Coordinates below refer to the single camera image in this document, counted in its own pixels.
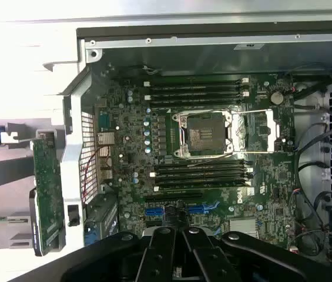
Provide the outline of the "grey open PC case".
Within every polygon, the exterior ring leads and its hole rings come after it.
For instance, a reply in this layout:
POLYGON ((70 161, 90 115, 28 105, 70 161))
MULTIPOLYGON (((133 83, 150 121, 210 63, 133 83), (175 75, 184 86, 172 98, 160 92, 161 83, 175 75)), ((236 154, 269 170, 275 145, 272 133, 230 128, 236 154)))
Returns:
POLYGON ((84 245, 87 205, 101 193, 94 106, 98 83, 122 78, 276 74, 294 85, 296 232, 286 248, 332 264, 329 254, 332 22, 153 25, 77 30, 77 73, 61 92, 66 243, 84 245))

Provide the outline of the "green motherboard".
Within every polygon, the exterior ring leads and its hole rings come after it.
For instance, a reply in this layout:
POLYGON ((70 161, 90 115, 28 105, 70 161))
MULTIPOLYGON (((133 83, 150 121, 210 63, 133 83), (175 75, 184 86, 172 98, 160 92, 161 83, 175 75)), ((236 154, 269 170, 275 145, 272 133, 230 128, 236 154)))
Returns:
POLYGON ((95 132, 98 153, 95 165, 102 188, 112 188, 118 197, 119 230, 142 236, 146 229, 159 227, 163 216, 146 216, 145 209, 171 204, 185 208, 199 204, 219 206, 209 214, 189 214, 189 224, 209 229, 215 237, 230 231, 231 219, 251 218, 256 220, 255 238, 288 248, 296 232, 292 212, 294 204, 290 194, 294 184, 294 85, 291 80, 276 74, 242 76, 201 77, 152 77, 149 79, 122 78, 111 82, 99 82, 99 100, 94 106, 95 132), (144 95, 151 88, 143 87, 144 81, 152 83, 237 80, 249 77, 250 96, 236 105, 192 106, 153 108, 144 95), (284 96, 281 105, 274 105, 270 95, 280 91, 284 96), (280 137, 274 153, 233 153, 212 159, 181 159, 172 153, 175 132, 171 132, 171 115, 186 110, 247 110, 272 109, 280 126, 280 137), (150 172, 162 164, 197 163, 223 159, 251 160, 247 164, 221 164, 194 167, 252 167, 253 173, 210 172, 188 174, 161 174, 150 177, 150 172), (215 176, 239 176, 253 174, 250 187, 154 192, 155 180, 189 179, 215 176), (201 192, 199 199, 173 202, 146 203, 145 196, 154 194, 201 192))

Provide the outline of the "CPU socket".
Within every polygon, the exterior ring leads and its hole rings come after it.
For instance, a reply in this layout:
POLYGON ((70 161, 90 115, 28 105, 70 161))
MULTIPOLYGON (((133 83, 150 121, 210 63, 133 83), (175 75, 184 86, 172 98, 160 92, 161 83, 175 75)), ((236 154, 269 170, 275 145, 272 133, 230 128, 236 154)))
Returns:
POLYGON ((181 159, 231 155, 233 115, 229 110, 186 110, 171 115, 172 153, 181 159))

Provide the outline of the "blue expansion slot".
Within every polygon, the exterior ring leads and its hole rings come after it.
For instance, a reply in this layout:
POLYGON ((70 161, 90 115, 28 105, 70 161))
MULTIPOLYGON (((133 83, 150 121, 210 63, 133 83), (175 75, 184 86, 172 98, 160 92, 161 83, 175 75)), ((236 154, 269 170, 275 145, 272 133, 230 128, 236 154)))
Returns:
MULTIPOLYGON (((209 214, 209 212, 216 209, 219 204, 219 201, 215 201, 213 204, 192 205, 187 207, 187 211, 189 214, 209 214)), ((145 209, 146 216, 161 216, 162 214, 162 207, 150 207, 145 209)))

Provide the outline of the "metal socket cover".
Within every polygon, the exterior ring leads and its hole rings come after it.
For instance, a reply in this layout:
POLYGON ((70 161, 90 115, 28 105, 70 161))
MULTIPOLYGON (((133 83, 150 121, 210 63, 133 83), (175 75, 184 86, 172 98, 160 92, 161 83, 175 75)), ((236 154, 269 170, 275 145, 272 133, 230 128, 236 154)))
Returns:
POLYGON ((280 126, 272 109, 232 112, 231 141, 235 153, 274 153, 280 126))

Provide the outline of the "long black expansion slot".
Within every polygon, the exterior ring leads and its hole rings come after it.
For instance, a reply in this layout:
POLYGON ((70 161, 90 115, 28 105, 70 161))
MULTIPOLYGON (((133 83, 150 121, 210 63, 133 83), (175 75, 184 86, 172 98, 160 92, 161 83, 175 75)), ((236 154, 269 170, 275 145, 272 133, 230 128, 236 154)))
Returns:
POLYGON ((187 192, 187 193, 169 193, 169 194, 154 194, 144 197, 146 203, 150 202, 173 202, 177 200, 199 199, 203 197, 201 192, 187 192))

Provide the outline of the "silver chipset heatsink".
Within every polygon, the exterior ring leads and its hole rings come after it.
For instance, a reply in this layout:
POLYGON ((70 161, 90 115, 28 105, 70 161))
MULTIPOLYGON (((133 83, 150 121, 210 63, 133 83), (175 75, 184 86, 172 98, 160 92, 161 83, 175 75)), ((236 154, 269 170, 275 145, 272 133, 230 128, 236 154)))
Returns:
POLYGON ((251 218, 231 219, 230 231, 238 231, 249 236, 257 236, 256 220, 251 218))

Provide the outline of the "round coin battery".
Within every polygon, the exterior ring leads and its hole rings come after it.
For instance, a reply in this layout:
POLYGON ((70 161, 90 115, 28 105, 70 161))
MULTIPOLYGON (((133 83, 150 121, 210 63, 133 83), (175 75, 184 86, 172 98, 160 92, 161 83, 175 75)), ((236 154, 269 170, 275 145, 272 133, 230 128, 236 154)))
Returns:
POLYGON ((284 102, 284 96, 280 91, 275 91, 270 95, 270 101, 274 105, 281 105, 284 102))

